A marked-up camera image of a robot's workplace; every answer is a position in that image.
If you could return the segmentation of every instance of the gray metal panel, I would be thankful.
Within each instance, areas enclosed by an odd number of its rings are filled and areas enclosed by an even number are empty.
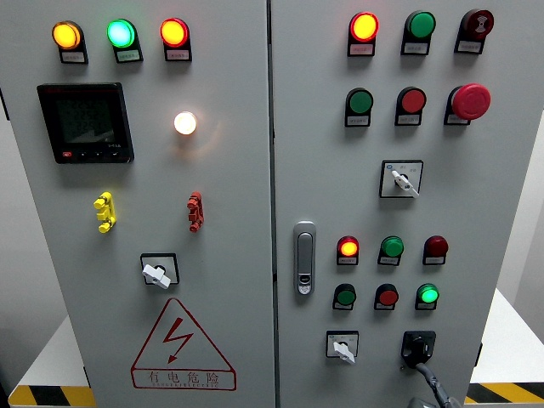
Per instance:
[[[273,406],[265,2],[10,0],[0,16],[0,83],[98,405]],[[172,16],[190,27],[189,64],[164,61],[159,28]],[[135,24],[143,63],[115,62],[105,28],[116,18]],[[83,29],[88,66],[60,63],[60,20]],[[45,82],[121,82],[134,163],[55,164],[36,92]],[[180,111],[199,121],[190,138],[173,129]],[[107,235],[93,209],[104,190],[118,216]],[[193,190],[206,217],[196,235]],[[142,252],[177,253],[180,284],[146,286]],[[133,387],[131,365],[171,297],[235,368],[235,392]]]
[[[459,22],[474,8],[496,17],[484,53],[453,54]],[[401,57],[405,19],[418,9],[438,21],[430,55]],[[362,11],[380,19],[376,56],[348,59],[349,22]],[[275,0],[272,13],[281,406],[433,400],[422,376],[400,370],[403,332],[412,330],[436,331],[429,365],[463,400],[541,115],[541,3]],[[469,82],[490,89],[490,110],[469,127],[445,127],[450,91]],[[427,94],[422,125],[395,127],[396,98],[408,86]],[[374,96],[371,126],[344,128],[346,95],[357,87]],[[424,161],[420,198],[380,200],[382,160],[403,159]],[[320,237],[315,290],[304,298],[292,288],[292,228],[301,220]],[[359,266],[336,266],[344,235],[360,241]],[[405,242],[398,268],[377,265],[388,235]],[[422,266],[431,235],[450,243],[442,267]],[[354,310],[333,311],[344,282],[357,290]],[[386,282],[399,291],[396,310],[374,311]],[[438,309],[416,312],[426,282],[441,291]],[[356,365],[325,357],[327,330],[359,331]]]

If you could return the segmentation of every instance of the meter display screen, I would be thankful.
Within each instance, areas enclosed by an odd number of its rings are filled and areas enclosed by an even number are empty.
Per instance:
[[[37,92],[58,163],[134,159],[120,83],[44,84]]]

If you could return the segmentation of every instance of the electrical hazard symbol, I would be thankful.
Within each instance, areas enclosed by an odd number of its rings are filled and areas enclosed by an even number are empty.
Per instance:
[[[164,305],[130,371],[135,388],[236,390],[235,369],[174,297]]]

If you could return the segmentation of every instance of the dark red push button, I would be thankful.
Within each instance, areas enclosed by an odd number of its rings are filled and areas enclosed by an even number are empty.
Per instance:
[[[495,19],[488,10],[471,10],[465,14],[461,26],[467,37],[473,40],[483,40],[493,30]]]
[[[448,241],[443,236],[433,235],[425,241],[423,248],[423,264],[424,265],[443,265],[445,264],[445,256],[448,253],[450,246]]]
[[[430,257],[444,257],[448,249],[448,241],[440,235],[431,236],[425,242],[425,251]]]
[[[376,289],[374,297],[374,310],[394,310],[394,305],[399,301],[397,288],[390,283],[384,283]]]
[[[451,101],[451,109],[461,119],[472,121],[482,117],[491,105],[491,93],[479,83],[469,83],[457,89]]]
[[[423,109],[427,98],[421,89],[411,89],[402,97],[402,109],[408,113],[416,113]]]

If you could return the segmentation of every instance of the white light bulb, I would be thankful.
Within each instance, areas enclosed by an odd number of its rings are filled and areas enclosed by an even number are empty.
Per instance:
[[[196,129],[196,117],[190,112],[181,112],[173,120],[173,126],[181,134],[191,134]]]

